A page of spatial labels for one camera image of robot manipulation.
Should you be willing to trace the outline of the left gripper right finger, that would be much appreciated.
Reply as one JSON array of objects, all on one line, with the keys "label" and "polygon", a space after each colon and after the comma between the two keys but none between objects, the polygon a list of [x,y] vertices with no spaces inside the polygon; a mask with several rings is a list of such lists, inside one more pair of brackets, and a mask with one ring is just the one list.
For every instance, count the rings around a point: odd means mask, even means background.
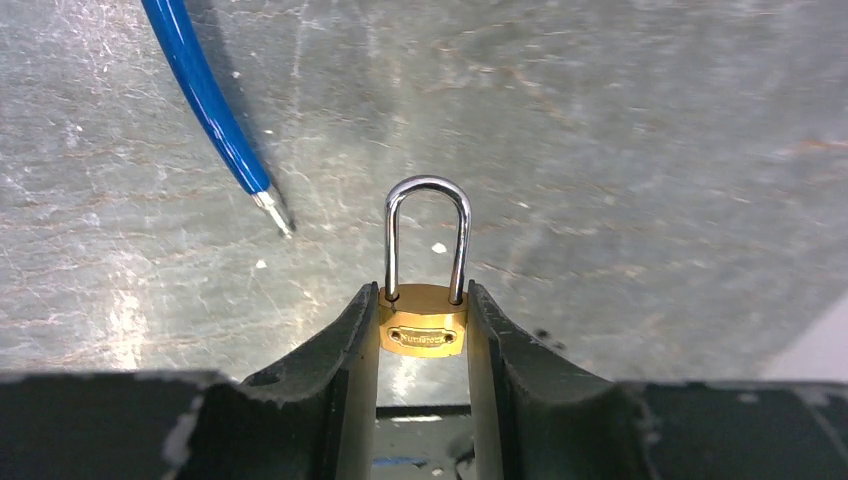
[{"label": "left gripper right finger", "polygon": [[481,479],[843,479],[847,387],[610,381],[559,356],[468,287]]}]

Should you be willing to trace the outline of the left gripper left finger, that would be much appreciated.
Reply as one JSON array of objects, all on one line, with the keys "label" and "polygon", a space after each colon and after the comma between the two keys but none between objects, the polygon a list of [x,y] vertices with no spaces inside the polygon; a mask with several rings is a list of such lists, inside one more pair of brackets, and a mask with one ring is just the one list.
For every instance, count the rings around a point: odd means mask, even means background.
[{"label": "left gripper left finger", "polygon": [[5,373],[5,479],[366,479],[378,288],[235,382],[216,371]]}]

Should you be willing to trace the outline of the brass padlock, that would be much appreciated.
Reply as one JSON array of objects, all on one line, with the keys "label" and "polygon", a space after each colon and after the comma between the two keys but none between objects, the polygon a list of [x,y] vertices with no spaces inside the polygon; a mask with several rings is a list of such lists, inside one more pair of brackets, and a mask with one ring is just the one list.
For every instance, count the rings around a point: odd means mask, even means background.
[{"label": "brass padlock", "polygon": [[[400,206],[420,191],[445,195],[457,213],[456,241],[447,286],[399,282]],[[445,358],[462,352],[468,321],[464,291],[470,245],[471,204],[454,182],[417,175],[396,184],[385,201],[385,275],[379,293],[380,345],[389,352],[416,358]]]}]

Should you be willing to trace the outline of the blue cable lock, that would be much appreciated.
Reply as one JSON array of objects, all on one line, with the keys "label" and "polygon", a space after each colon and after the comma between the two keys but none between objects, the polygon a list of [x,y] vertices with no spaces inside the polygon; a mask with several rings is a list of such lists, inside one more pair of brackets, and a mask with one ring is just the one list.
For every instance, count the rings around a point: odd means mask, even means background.
[{"label": "blue cable lock", "polygon": [[279,233],[291,237],[293,222],[214,77],[185,3],[143,0],[142,6],[188,105],[220,158]]}]

